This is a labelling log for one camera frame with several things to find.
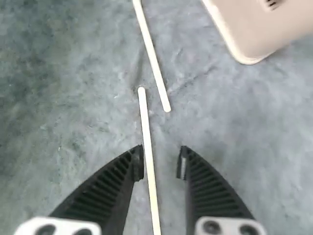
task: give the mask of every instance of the white plastic object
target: white plastic object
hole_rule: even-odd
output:
[[[277,49],[313,32],[313,0],[202,2],[230,53],[242,64],[255,64]]]
[[[146,162],[147,176],[148,176],[148,188],[149,188],[149,197],[150,197],[153,234],[161,235],[160,217],[158,214],[158,205],[157,205],[156,176],[155,176],[155,167],[153,163],[147,97],[146,97],[146,91],[143,87],[138,88],[138,97],[139,97],[139,108],[140,108],[142,135],[143,135],[143,148],[144,148],[144,153],[145,153],[145,162]]]
[[[53,228],[53,233],[40,229]],[[91,235],[101,235],[101,229],[98,224],[79,220],[60,219],[53,217],[34,217],[22,223],[15,231],[14,235],[37,235],[37,234],[53,234],[53,235],[75,235],[79,231],[87,230]]]
[[[137,15],[143,41],[145,43],[148,57],[150,60],[152,72],[156,80],[156,86],[157,86],[158,93],[160,95],[163,110],[166,113],[168,113],[171,111],[171,105],[170,105],[170,101],[166,93],[166,88],[164,85],[160,66],[158,65],[156,51],[152,43],[152,39],[151,39],[150,32],[147,26],[146,18],[143,13],[141,0],[133,0],[133,5],[134,5],[134,9]]]
[[[252,219],[204,216],[197,220],[195,235],[267,235]]]

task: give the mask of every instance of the screw hole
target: screw hole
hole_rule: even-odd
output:
[[[242,235],[258,235],[259,234],[258,231],[250,225],[241,226],[240,227],[240,233]]]
[[[203,224],[203,229],[208,234],[213,234],[213,235],[221,234],[220,225],[215,221],[206,221]]]
[[[82,229],[77,231],[74,235],[92,235],[89,229]]]
[[[36,232],[36,235],[53,235],[54,231],[55,231],[55,226],[48,224],[38,229]]]

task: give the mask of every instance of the floor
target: floor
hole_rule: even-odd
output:
[[[185,233],[181,145],[230,182],[268,234],[313,228],[313,38],[235,62],[199,0],[145,0],[172,104],[157,94],[132,1],[0,0],[0,233],[48,215],[142,142],[148,92],[163,234]],[[126,235],[152,234],[147,180]]]

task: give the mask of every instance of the white rod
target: white rod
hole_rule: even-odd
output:
[[[157,86],[158,93],[160,95],[163,110],[168,113],[171,111],[171,105],[170,105],[170,101],[169,101],[167,93],[166,93],[166,88],[164,85],[161,70],[160,70],[160,67],[159,67],[158,62],[157,62],[156,51],[154,49],[152,39],[151,39],[151,36],[149,33],[149,29],[147,26],[147,22],[145,19],[145,15],[143,13],[141,0],[133,0],[133,5],[134,5],[134,9],[135,9],[135,12],[137,15],[137,20],[139,22],[143,41],[144,41],[145,46],[146,46],[146,50],[148,53],[150,64],[152,67],[152,72],[153,72],[153,75],[154,75],[155,80],[156,80],[156,86]]]
[[[147,175],[148,175],[148,188],[149,188],[149,197],[150,197],[153,234],[161,235],[160,218],[158,214],[158,205],[157,205],[156,176],[155,176],[155,168],[153,164],[147,97],[146,97],[146,91],[143,87],[138,88],[138,96],[139,96],[139,108],[140,108],[142,135],[143,135],[143,147],[144,147],[144,152],[145,152],[145,162],[146,162]]]

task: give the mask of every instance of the beige plastic object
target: beige plastic object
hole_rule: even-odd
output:
[[[233,57],[252,65],[313,32],[313,0],[202,0]]]

